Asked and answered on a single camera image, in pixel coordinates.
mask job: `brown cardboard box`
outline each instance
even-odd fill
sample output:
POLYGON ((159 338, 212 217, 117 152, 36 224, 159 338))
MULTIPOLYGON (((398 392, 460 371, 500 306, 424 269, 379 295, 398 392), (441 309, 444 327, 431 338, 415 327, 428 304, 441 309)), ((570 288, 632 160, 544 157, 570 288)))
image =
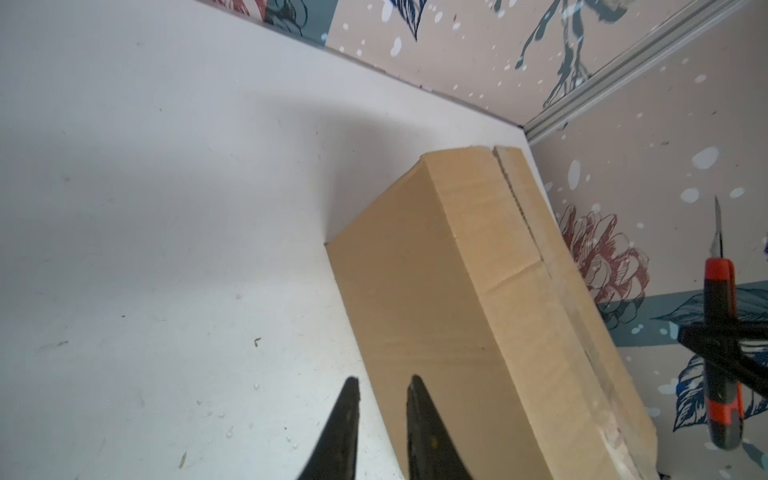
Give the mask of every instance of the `brown cardboard box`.
POLYGON ((475 480, 657 478, 654 426, 520 150, 424 155, 327 249, 404 472, 418 373, 475 480))

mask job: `wallpaper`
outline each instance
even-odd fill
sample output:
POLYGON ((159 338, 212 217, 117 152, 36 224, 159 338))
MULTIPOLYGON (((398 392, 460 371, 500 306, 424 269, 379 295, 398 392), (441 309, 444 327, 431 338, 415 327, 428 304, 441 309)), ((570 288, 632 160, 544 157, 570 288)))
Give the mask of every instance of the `wallpaper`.
POLYGON ((690 0, 207 0, 525 124, 690 0))
MULTIPOLYGON (((703 362, 677 342, 703 321, 714 223, 740 318, 768 323, 768 2, 751 2, 532 150, 561 232, 659 435, 672 478, 768 478, 768 399, 744 389, 745 441, 710 441, 703 362)), ((768 344, 745 352, 768 366, 768 344)))

